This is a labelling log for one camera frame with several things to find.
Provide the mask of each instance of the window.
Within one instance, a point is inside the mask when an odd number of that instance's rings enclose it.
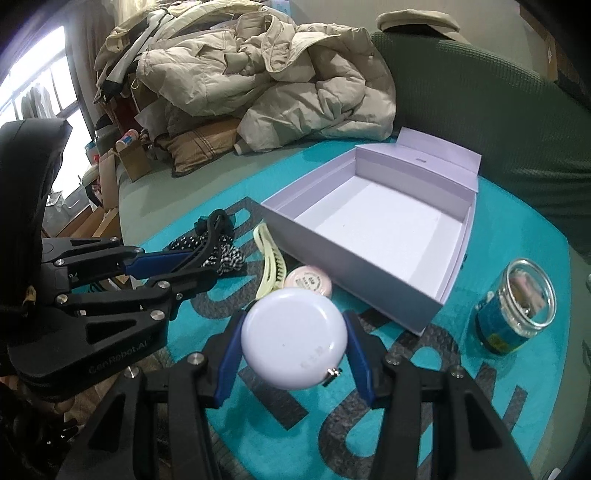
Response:
[[[66,198],[78,188],[79,177],[89,166],[84,147],[91,138],[72,85],[63,27],[42,38],[10,69],[0,85],[0,127],[23,119],[22,98],[35,85],[47,89],[53,113],[66,118],[72,126],[62,167],[53,183],[53,191],[61,191]]]

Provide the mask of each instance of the round white lid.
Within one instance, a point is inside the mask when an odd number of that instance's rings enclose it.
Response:
[[[267,383],[302,390],[322,383],[338,367],[347,328],[328,298],[303,288],[269,293],[250,309],[242,325],[246,363]]]

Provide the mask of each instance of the clothes pile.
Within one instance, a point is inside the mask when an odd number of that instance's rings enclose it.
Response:
[[[394,81],[366,29],[296,25],[251,0],[181,2],[138,14],[107,38],[95,69],[98,101],[119,94],[127,73],[160,97],[147,128],[151,140],[164,135],[167,145],[205,124],[225,122],[227,130],[228,118],[239,119],[243,150],[310,135],[379,141],[391,135],[396,111]],[[238,140],[223,138],[221,150]]]

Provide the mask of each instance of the beige puffer jacket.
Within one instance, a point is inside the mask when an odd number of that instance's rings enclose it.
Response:
[[[193,116],[246,110],[238,133],[255,151],[309,134],[384,140],[392,133],[394,81],[363,28],[294,25],[272,11],[251,12],[222,30],[156,42],[137,76]]]

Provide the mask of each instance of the green fabric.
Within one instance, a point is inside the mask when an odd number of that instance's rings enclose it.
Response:
[[[591,112],[555,84],[452,40],[377,32],[395,128],[482,154],[480,174],[537,209],[591,261]]]

